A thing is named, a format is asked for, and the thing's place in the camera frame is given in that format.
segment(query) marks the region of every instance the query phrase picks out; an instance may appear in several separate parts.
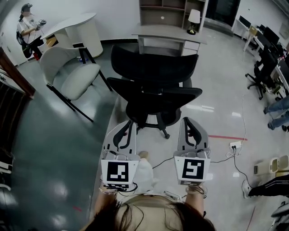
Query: dark green floor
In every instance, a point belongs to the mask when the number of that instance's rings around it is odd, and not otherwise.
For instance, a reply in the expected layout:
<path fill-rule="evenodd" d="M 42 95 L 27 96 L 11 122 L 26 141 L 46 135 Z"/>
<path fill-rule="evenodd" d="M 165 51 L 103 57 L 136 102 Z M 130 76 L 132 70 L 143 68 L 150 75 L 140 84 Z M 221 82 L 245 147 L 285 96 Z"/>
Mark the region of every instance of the dark green floor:
<path fill-rule="evenodd" d="M 106 78 L 117 77 L 110 64 L 111 46 L 96 59 Z M 63 81 L 70 62 L 58 76 Z M 95 122 L 69 109 L 44 84 L 39 63 L 18 67 L 36 88 L 14 140 L 12 190 L 0 196 L 14 230 L 75 231 L 89 219 L 93 186 L 107 125 L 117 95 L 100 77 L 73 103 Z"/>

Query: lamp shade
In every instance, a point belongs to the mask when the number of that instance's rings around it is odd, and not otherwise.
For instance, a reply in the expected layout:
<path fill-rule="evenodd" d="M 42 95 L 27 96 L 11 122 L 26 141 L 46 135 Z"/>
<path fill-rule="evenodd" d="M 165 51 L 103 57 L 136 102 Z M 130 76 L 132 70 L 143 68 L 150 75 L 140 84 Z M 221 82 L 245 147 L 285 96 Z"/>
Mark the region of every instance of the lamp shade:
<path fill-rule="evenodd" d="M 188 20 L 191 23 L 200 23 L 200 11 L 192 9 Z"/>

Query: baseball cap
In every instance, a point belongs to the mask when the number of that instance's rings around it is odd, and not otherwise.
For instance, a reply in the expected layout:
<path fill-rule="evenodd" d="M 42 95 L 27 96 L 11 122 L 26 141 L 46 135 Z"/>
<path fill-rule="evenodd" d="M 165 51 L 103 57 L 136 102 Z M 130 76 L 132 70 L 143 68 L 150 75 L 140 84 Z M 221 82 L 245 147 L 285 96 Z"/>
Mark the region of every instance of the baseball cap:
<path fill-rule="evenodd" d="M 21 12 L 30 12 L 30 8 L 33 7 L 32 4 L 26 3 L 22 6 Z"/>

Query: drawer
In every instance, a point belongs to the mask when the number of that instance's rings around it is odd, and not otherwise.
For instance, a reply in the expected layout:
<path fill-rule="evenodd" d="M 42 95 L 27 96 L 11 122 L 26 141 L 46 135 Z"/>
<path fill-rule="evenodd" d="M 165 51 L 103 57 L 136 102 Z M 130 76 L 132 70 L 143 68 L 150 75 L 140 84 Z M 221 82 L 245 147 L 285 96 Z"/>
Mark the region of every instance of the drawer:
<path fill-rule="evenodd" d="M 184 48 L 183 51 L 182 51 L 182 56 L 195 55 L 197 53 L 198 53 L 198 51 L 196 51 L 196 50 L 191 50 L 191 49 Z"/>
<path fill-rule="evenodd" d="M 185 41 L 185 46 L 184 48 L 187 49 L 192 49 L 192 50 L 198 50 L 199 49 L 200 44 L 197 42 L 189 42 L 189 41 Z"/>

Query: red tape line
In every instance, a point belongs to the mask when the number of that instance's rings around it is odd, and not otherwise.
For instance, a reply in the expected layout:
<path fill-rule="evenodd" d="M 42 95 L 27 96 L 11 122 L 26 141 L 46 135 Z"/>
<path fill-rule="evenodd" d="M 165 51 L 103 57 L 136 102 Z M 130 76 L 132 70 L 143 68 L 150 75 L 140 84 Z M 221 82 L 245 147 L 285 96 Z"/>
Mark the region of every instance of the red tape line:
<path fill-rule="evenodd" d="M 73 206 L 73 208 L 74 208 L 75 210 L 77 210 L 77 211 L 82 212 L 82 210 L 81 210 L 80 208 L 76 207 L 76 206 Z"/>
<path fill-rule="evenodd" d="M 211 138 L 221 138 L 221 139 L 237 139 L 237 140 L 243 140 L 244 138 L 239 137 L 231 137 L 231 136 L 222 136 L 222 135 L 209 135 Z"/>

